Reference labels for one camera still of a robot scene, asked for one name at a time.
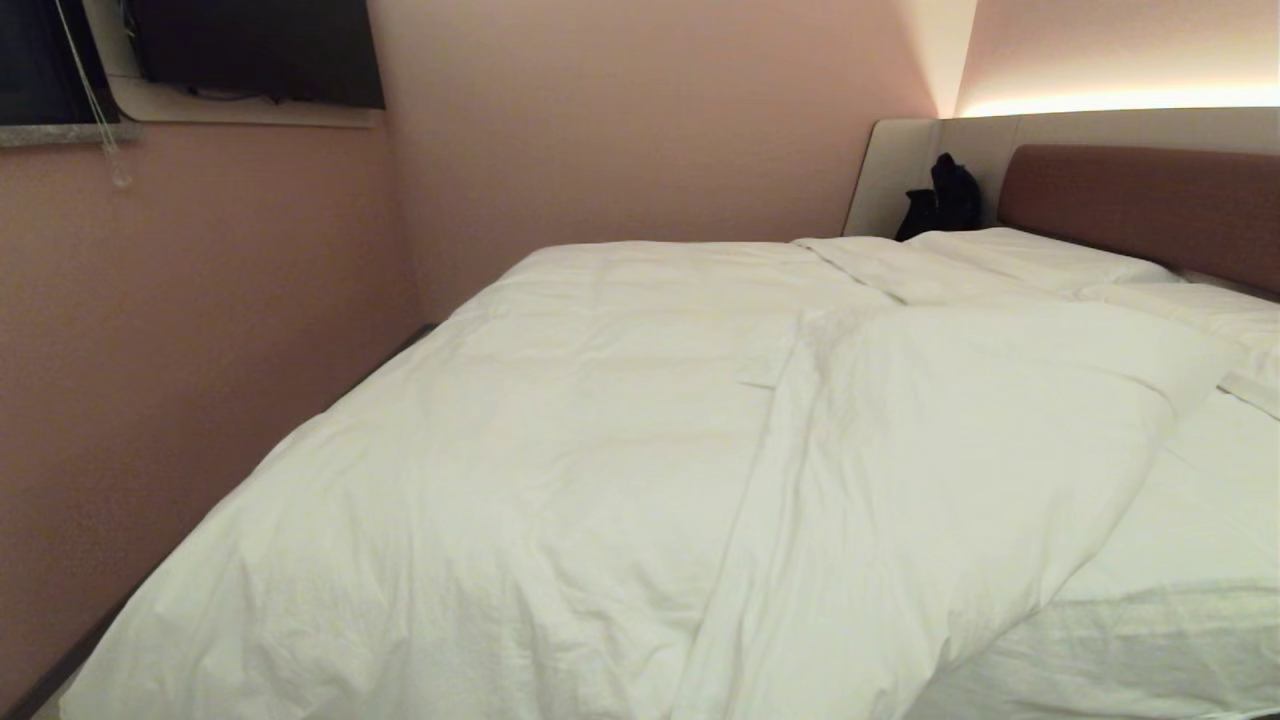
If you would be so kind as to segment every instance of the brown upholstered headboard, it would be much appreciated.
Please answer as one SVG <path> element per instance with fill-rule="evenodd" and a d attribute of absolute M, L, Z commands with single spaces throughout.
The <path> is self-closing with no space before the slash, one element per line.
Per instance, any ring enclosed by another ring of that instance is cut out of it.
<path fill-rule="evenodd" d="M 998 219 L 1280 292 L 1280 155 L 1024 145 Z"/>

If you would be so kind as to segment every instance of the television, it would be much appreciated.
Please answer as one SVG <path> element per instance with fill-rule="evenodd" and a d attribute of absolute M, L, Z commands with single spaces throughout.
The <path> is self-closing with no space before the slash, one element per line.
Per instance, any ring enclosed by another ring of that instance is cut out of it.
<path fill-rule="evenodd" d="M 385 108 L 365 0 L 125 0 L 123 13 L 151 82 Z"/>

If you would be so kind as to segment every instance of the pink wall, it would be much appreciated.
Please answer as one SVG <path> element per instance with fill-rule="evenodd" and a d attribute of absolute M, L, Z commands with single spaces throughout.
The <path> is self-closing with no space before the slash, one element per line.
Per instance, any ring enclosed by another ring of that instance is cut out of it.
<path fill-rule="evenodd" d="M 980 0 L 959 114 L 1274 105 L 1277 76 L 1276 0 Z"/>
<path fill-rule="evenodd" d="M 0 714 L 420 324 L 381 131 L 0 151 Z"/>
<path fill-rule="evenodd" d="M 371 9 L 431 319 L 547 245 L 837 233 L 872 124 L 937 113 L 899 0 Z"/>

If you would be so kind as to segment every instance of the pillow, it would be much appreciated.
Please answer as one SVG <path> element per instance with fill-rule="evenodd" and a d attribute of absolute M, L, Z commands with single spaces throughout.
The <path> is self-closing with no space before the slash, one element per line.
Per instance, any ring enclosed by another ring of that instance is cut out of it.
<path fill-rule="evenodd" d="M 908 241 L 920 250 L 1018 278 L 1051 292 L 1071 293 L 1093 284 L 1178 283 L 1155 263 L 1073 245 L 1012 228 L 927 232 Z"/>
<path fill-rule="evenodd" d="M 1167 318 L 1244 347 L 1248 355 L 1220 387 L 1280 419 L 1280 302 L 1199 283 L 1097 286 L 1078 297 Z"/>

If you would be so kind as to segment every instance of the ledge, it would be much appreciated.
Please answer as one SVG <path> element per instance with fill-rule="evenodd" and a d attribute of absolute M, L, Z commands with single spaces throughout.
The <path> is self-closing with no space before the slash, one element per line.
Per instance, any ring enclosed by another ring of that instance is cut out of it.
<path fill-rule="evenodd" d="M 119 142 L 142 137 L 137 123 L 113 123 L 111 132 Z M 4 126 L 0 127 L 0 147 L 26 147 L 31 145 L 97 145 L 102 142 L 97 126 Z"/>

